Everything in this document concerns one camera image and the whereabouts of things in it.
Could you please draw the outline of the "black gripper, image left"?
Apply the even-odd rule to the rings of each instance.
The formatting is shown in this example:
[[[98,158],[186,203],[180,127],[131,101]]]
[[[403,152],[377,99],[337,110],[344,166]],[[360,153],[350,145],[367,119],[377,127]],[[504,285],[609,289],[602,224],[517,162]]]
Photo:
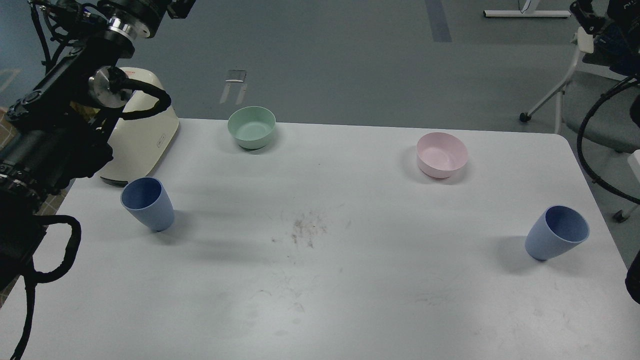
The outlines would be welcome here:
[[[156,36],[165,16],[186,19],[195,0],[99,0],[98,10],[108,19],[108,28],[134,40]]]

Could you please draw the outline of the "black robot arm, image right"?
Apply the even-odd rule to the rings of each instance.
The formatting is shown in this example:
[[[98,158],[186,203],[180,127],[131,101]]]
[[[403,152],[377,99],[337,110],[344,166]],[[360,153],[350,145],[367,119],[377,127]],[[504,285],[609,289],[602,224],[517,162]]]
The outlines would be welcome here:
[[[605,64],[611,71],[625,78],[608,89],[592,105],[578,129],[578,159],[592,178],[592,182],[620,198],[636,205],[639,199],[626,194],[597,175],[586,162],[583,154],[583,137],[586,126],[601,105],[633,85],[639,84],[639,2],[637,0],[610,0],[604,16],[595,13],[590,0],[574,0],[569,11],[575,16],[586,34],[594,36],[594,46],[603,53]]]

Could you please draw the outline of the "black robot arm, image left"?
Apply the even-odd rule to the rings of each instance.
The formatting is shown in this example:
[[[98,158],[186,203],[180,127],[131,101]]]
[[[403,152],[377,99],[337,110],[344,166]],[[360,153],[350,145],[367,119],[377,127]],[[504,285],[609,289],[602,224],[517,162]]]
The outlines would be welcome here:
[[[45,54],[45,75],[6,111],[17,130],[1,150],[1,288],[23,278],[26,315],[14,360],[29,342],[35,289],[72,268],[82,226],[69,215],[43,215],[49,196],[90,178],[113,159],[118,120],[155,116],[171,105],[156,85],[118,68],[138,37],[153,38],[165,15],[185,19],[193,0],[30,0]]]

